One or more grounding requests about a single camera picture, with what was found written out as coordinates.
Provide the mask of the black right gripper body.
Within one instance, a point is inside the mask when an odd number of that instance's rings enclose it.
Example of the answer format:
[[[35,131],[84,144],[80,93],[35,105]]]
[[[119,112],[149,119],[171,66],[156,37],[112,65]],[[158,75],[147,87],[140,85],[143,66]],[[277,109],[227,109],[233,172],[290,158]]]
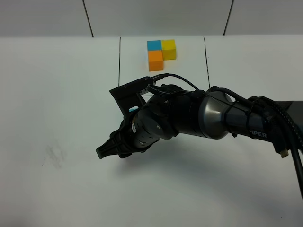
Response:
[[[143,153],[159,139],[169,140],[177,135],[166,109],[157,104],[146,104],[127,124],[111,133],[110,138],[121,137],[121,153]]]

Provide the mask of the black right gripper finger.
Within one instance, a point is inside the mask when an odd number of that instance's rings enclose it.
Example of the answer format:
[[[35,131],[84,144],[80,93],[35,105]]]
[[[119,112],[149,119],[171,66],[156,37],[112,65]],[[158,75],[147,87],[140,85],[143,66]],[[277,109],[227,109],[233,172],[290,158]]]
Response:
[[[123,158],[127,158],[127,157],[131,156],[132,153],[122,153],[122,154],[118,154],[118,155],[121,159],[123,159]]]
[[[99,159],[103,159],[107,156],[118,155],[123,158],[120,145],[122,144],[120,136],[113,136],[109,138],[103,145],[96,149],[96,153]]]

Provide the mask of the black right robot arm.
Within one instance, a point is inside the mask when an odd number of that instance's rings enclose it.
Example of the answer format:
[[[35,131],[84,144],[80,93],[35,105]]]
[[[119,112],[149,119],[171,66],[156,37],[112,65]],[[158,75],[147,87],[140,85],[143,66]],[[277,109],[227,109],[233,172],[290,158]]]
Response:
[[[271,142],[277,153],[295,145],[303,148],[303,104],[273,101],[266,97],[245,99],[232,91],[212,87],[185,91],[175,85],[147,85],[152,97],[145,102],[138,86],[112,89],[123,121],[96,152],[99,158],[126,158],[143,153],[158,140],[179,134],[218,140],[227,134]]]

